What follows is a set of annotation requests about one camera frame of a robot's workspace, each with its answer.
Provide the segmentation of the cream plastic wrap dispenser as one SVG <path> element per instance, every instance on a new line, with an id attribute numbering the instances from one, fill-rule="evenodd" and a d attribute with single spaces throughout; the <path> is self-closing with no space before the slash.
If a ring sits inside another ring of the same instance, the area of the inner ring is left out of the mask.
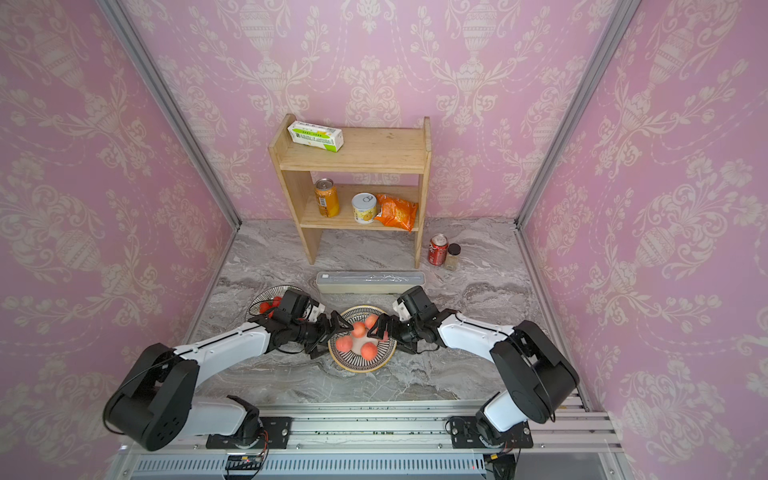
<path id="1" fill-rule="evenodd" d="M 426 275 L 420 271 L 321 271 L 317 289 L 324 294 L 401 294 L 423 286 Z"/>

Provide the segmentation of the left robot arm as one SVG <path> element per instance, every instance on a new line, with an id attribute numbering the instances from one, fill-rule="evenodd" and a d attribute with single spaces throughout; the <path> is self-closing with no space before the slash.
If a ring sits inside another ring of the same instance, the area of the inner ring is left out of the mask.
<path id="1" fill-rule="evenodd" d="M 155 343 L 140 354 L 102 411 L 105 429 L 147 451 L 177 438 L 218 435 L 248 448 L 267 436 L 257 406 L 236 396 L 204 399 L 196 390 L 246 360 L 296 343 L 316 358 L 336 334 L 352 331 L 338 312 L 296 289 L 286 290 L 240 326 L 195 343 Z"/>

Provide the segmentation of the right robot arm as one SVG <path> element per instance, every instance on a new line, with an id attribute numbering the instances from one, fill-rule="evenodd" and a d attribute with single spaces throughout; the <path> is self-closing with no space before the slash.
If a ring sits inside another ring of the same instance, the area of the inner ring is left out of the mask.
<path id="1" fill-rule="evenodd" d="M 461 350 L 491 362 L 505 386 L 476 413 L 476 429 L 492 446 L 507 442 L 514 428 L 556 420 L 556 410 L 577 388 L 580 377 L 565 355 L 534 322 L 516 326 L 472 319 L 440 310 L 422 287 L 413 287 L 393 303 L 393 315 L 380 314 L 367 336 L 394 340 L 412 353 L 421 341 Z"/>

